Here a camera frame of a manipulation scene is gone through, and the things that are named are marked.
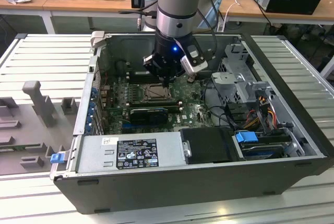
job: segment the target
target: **gray plastic part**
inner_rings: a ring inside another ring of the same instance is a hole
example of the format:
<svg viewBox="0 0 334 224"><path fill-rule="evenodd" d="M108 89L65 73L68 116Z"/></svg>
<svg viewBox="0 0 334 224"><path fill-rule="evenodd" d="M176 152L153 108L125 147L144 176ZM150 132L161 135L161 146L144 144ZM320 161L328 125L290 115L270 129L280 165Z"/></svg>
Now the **gray plastic part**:
<svg viewBox="0 0 334 224"><path fill-rule="evenodd" d="M21 158L20 165L24 168L38 168L44 166L44 161L39 156L28 156Z"/></svg>
<svg viewBox="0 0 334 224"><path fill-rule="evenodd" d="M52 114L55 109L54 109L54 105L53 105L50 97L48 95L46 95L46 96L43 96L43 99L44 99L45 104L46 104L46 109L48 110L47 113ZM32 105L32 108L34 109L36 115L40 115L40 112L36 109L36 107L34 105Z"/></svg>
<svg viewBox="0 0 334 224"><path fill-rule="evenodd" d="M6 105L8 108L17 108L15 100L12 97L2 97L0 98L0 105Z"/></svg>
<svg viewBox="0 0 334 224"><path fill-rule="evenodd" d="M45 157L47 159L50 159L52 154L54 154L54 150L52 149L51 146L48 146L46 149Z"/></svg>
<svg viewBox="0 0 334 224"><path fill-rule="evenodd" d="M1 121L0 120L0 130L2 129L15 129L19 128L21 123L19 121Z"/></svg>
<svg viewBox="0 0 334 224"><path fill-rule="evenodd" d="M26 147L26 151L29 153L34 153L34 152L46 152L46 145L44 143L41 143L39 146L35 147Z"/></svg>
<svg viewBox="0 0 334 224"><path fill-rule="evenodd" d="M27 35L28 35L27 33L18 33L18 34L15 36L15 39L19 39L19 40L21 40L21 39L25 39Z"/></svg>
<svg viewBox="0 0 334 224"><path fill-rule="evenodd" d="M39 81L26 81L22 91L30 96L35 112L38 112L46 127L53 126L55 120L52 117L50 105L45 103L44 97L40 91L41 83Z"/></svg>
<svg viewBox="0 0 334 224"><path fill-rule="evenodd" d="M64 115L76 114L78 112L78 107L73 97L63 98L61 106L62 106Z"/></svg>
<svg viewBox="0 0 334 224"><path fill-rule="evenodd" d="M0 145L12 145L15 139L12 136L0 137Z"/></svg>
<svg viewBox="0 0 334 224"><path fill-rule="evenodd" d="M58 151L58 152L62 152L62 151L65 151L65 147L64 147L63 145L61 145L61 146L59 147L59 151Z"/></svg>
<svg viewBox="0 0 334 224"><path fill-rule="evenodd" d="M8 106L0 105L0 117L13 117Z"/></svg>

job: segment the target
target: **desk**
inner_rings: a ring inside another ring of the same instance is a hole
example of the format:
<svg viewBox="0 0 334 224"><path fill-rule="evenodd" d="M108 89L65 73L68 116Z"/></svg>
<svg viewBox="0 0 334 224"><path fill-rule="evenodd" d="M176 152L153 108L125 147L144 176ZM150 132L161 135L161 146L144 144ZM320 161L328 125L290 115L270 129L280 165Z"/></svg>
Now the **desk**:
<svg viewBox="0 0 334 224"><path fill-rule="evenodd" d="M229 11L229 21L267 22L254 0L238 0ZM225 14L234 0L223 0L220 11ZM312 15L265 13L273 23L322 24L334 23L334 0L321 0Z"/></svg>
<svg viewBox="0 0 334 224"><path fill-rule="evenodd" d="M238 0L241 6L235 5L229 11L229 21L267 22L253 0ZM234 0L223 0L220 10L226 13ZM12 5L0 0L0 14L38 15L43 18L48 33L55 33L53 16L75 17L126 17L137 15L120 15L122 9L131 9L131 0L32 0L31 3ZM334 23L334 0L321 0L313 15L272 14L266 13L273 23L304 23L332 25Z"/></svg>

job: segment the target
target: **label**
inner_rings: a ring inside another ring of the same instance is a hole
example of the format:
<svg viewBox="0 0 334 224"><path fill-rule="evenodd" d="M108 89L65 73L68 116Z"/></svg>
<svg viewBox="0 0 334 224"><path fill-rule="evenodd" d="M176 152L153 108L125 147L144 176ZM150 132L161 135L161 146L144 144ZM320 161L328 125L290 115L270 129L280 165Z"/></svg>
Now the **label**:
<svg viewBox="0 0 334 224"><path fill-rule="evenodd" d="M0 152L14 152L14 149L12 149L12 148L3 148L3 149L0 149Z"/></svg>
<svg viewBox="0 0 334 224"><path fill-rule="evenodd" d="M102 145L116 145L118 137L102 138Z"/></svg>
<svg viewBox="0 0 334 224"><path fill-rule="evenodd" d="M156 139L120 140L117 142L118 169L158 167Z"/></svg>

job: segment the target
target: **slotted aluminum surface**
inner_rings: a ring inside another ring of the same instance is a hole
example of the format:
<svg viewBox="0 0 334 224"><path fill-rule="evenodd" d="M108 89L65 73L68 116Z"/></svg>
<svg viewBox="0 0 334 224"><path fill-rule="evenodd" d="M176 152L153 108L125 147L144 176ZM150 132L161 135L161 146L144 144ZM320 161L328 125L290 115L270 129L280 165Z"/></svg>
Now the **slotted aluminum surface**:
<svg viewBox="0 0 334 224"><path fill-rule="evenodd" d="M317 70L287 41L253 36L268 60L281 75L327 138L334 144L334 90ZM258 66L254 66L266 80Z"/></svg>
<svg viewBox="0 0 334 224"><path fill-rule="evenodd" d="M52 102L63 97L80 102L93 54L89 34L29 34L16 39L0 59L0 97L30 104L22 87L27 80L38 80L42 95Z"/></svg>

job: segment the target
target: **blue latch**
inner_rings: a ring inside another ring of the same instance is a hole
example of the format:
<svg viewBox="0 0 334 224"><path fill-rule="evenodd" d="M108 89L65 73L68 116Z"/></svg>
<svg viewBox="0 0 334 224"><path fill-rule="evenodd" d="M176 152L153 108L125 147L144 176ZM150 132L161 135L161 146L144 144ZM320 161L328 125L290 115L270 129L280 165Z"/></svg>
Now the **blue latch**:
<svg viewBox="0 0 334 224"><path fill-rule="evenodd" d="M51 164L53 163L65 163L65 154L52 154L50 159Z"/></svg>
<svg viewBox="0 0 334 224"><path fill-rule="evenodd" d="M98 90L95 87L92 87L92 94L96 95L98 93Z"/></svg>
<svg viewBox="0 0 334 224"><path fill-rule="evenodd" d="M238 143L240 142L258 142L255 132L239 132L235 135Z"/></svg>

